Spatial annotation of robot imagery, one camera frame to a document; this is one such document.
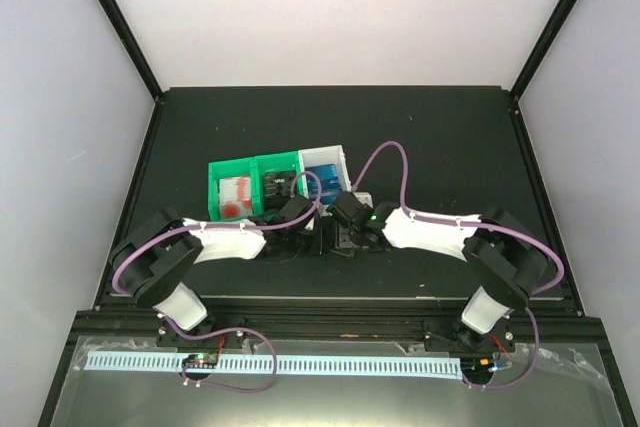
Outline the black card holder wallet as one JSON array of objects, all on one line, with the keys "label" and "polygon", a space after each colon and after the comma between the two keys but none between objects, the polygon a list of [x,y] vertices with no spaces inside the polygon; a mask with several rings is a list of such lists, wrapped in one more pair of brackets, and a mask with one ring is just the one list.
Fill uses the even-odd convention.
[{"label": "black card holder wallet", "polygon": [[323,234],[323,248],[329,252],[346,257],[353,257],[360,249],[350,238],[349,230],[338,224],[331,224]]}]

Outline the white bin with blue cards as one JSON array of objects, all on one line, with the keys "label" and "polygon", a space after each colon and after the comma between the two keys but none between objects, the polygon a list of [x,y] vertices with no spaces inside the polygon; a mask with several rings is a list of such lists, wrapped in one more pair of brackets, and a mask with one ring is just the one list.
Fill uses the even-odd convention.
[{"label": "white bin with blue cards", "polygon": [[321,188],[319,210],[325,215],[326,208],[341,193],[352,189],[344,149],[341,145],[303,149],[298,151],[298,157],[301,170],[315,174],[301,179],[302,193],[314,201]]}]

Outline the green bin with red cards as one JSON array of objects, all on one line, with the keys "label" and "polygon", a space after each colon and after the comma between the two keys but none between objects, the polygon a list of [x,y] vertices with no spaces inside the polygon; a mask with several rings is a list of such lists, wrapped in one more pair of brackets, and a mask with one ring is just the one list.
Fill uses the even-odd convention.
[{"label": "green bin with red cards", "polygon": [[208,212],[212,221],[236,221],[264,212],[253,157],[208,164]]}]

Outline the green bin with black cards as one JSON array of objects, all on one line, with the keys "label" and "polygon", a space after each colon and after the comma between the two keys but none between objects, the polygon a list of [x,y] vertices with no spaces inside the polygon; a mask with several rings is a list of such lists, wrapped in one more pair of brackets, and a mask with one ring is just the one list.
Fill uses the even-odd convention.
[{"label": "green bin with black cards", "polygon": [[301,172],[298,152],[260,155],[254,158],[254,163],[254,206],[260,206],[263,212],[282,208],[301,186],[301,180],[294,182]]}]

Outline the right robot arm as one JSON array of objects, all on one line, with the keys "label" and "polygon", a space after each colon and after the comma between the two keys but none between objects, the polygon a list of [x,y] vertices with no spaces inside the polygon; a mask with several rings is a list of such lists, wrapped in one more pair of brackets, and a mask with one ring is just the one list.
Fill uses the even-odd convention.
[{"label": "right robot arm", "polygon": [[384,202],[373,208],[354,193],[340,194],[327,213],[369,250],[418,249],[466,262],[479,287],[454,326],[457,343],[476,350],[506,314],[528,306],[532,295],[557,285],[565,266],[550,248],[498,208],[484,215],[449,216]]}]

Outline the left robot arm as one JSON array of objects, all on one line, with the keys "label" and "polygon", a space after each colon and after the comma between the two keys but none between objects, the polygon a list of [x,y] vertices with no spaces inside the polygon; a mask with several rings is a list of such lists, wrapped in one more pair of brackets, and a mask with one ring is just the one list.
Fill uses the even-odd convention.
[{"label": "left robot arm", "polygon": [[318,201],[295,195],[279,210],[236,222],[179,218],[163,209],[112,250],[111,287],[136,306],[169,318],[191,345],[205,345],[213,338],[215,323],[184,282],[192,266],[297,251],[313,234],[307,226],[317,225],[319,207]]}]

